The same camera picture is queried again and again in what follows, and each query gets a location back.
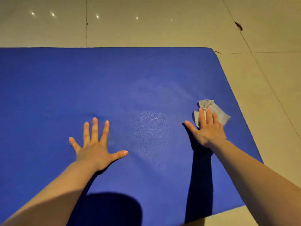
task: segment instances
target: finger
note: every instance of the finger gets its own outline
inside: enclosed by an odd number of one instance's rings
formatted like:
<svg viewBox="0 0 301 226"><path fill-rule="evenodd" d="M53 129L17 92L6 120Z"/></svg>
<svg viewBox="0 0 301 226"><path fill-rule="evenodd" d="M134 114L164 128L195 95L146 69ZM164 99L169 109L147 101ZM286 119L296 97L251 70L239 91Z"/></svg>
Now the finger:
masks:
<svg viewBox="0 0 301 226"><path fill-rule="evenodd" d="M215 126L219 127L219 117L218 117L217 113L213 113L212 118L213 118L213 124Z"/></svg>
<svg viewBox="0 0 301 226"><path fill-rule="evenodd" d="M85 122L84 124L84 147L87 146L88 143L90 143L90 133L89 133L89 123Z"/></svg>
<svg viewBox="0 0 301 226"><path fill-rule="evenodd" d="M93 118L91 143L98 143L98 120L96 117Z"/></svg>
<svg viewBox="0 0 301 226"><path fill-rule="evenodd" d="M102 135L101 135L101 138L99 141L104 146L107 146L109 129L110 129L110 122L108 120L106 120L106 122L104 122L103 132L102 132Z"/></svg>
<svg viewBox="0 0 301 226"><path fill-rule="evenodd" d="M184 124L191 131L191 133L193 135L196 133L197 129L195 128L195 126L192 123L190 123L189 121L185 121Z"/></svg>
<svg viewBox="0 0 301 226"><path fill-rule="evenodd" d="M210 107L207 109L206 117L207 117L207 124L208 125L213 124L213 118L212 118L212 113L211 113Z"/></svg>
<svg viewBox="0 0 301 226"><path fill-rule="evenodd" d="M126 156L129 152L128 151L119 151L119 152L116 152L114 154L111 154L112 156L112 162L118 160L118 159L121 159L123 158L124 156Z"/></svg>
<svg viewBox="0 0 301 226"><path fill-rule="evenodd" d="M204 128L207 125L203 109L199 108L199 126Z"/></svg>
<svg viewBox="0 0 301 226"><path fill-rule="evenodd" d="M69 137L69 142L73 146L73 149L74 149L75 153L77 154L78 151L81 149L81 147L77 144L77 142L75 141L75 139L73 137Z"/></svg>
<svg viewBox="0 0 301 226"><path fill-rule="evenodd" d="M219 124L219 128L220 128L220 130L224 130L224 126L222 123Z"/></svg>

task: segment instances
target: gray rag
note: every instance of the gray rag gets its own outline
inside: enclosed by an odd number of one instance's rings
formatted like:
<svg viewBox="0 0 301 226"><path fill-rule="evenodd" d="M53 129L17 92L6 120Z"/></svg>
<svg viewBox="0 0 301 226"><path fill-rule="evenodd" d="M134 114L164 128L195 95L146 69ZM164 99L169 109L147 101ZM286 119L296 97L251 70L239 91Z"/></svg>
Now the gray rag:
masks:
<svg viewBox="0 0 301 226"><path fill-rule="evenodd" d="M214 103L214 100L209 100L209 99L201 100L201 101L199 101L198 106L203 109L205 119L206 119L206 111L210 107L212 113L217 113L217 116L219 117L219 122L221 122L223 126L231 118L230 116L225 114L224 111L220 107L217 106L217 104ZM193 113L194 113L195 125L199 128L199 112L193 111Z"/></svg>

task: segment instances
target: tile floor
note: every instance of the tile floor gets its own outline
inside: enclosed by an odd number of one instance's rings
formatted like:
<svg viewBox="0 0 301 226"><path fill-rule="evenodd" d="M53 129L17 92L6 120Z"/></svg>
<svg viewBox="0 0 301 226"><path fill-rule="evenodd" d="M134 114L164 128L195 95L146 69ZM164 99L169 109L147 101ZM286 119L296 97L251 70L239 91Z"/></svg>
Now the tile floor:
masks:
<svg viewBox="0 0 301 226"><path fill-rule="evenodd" d="M0 47L211 47L265 164L301 187L300 9L301 0L0 0ZM206 225L257 224L241 207Z"/></svg>

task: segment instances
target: hand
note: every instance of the hand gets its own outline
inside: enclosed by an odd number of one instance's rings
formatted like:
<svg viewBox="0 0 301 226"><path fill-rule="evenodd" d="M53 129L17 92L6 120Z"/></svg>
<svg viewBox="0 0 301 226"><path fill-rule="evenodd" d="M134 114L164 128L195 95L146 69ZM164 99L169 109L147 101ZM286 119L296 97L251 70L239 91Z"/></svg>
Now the hand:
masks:
<svg viewBox="0 0 301 226"><path fill-rule="evenodd" d="M128 151L119 151L109 154L107 151L107 139L109 135L110 123L104 123L103 132L98 141L98 120L93 118L92 137L90 139L89 123L84 124L84 146L81 148L73 137L69 138L70 144L76 152L76 162L82 161L92 165L96 171L101 171L115 160L126 156Z"/></svg>
<svg viewBox="0 0 301 226"><path fill-rule="evenodd" d="M218 140L226 140L223 125L219 122L216 113L211 113L211 108L206 112L207 121L205 119L203 109L199 109L199 126L197 130L192 123L185 121L184 124L191 131L195 139L204 147L211 148Z"/></svg>

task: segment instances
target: right hand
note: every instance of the right hand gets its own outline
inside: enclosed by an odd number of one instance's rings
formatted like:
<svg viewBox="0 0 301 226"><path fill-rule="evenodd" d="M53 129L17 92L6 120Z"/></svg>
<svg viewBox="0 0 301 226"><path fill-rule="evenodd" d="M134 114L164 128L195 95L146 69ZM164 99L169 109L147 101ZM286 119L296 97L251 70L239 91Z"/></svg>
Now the right hand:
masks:
<svg viewBox="0 0 301 226"><path fill-rule="evenodd" d="M217 141L226 140L223 125L219 122L216 113L211 113L211 108L206 111L206 118L203 109L199 109L199 126L196 129L192 123L185 121L184 124L191 131L195 139L204 147L211 148Z"/></svg>

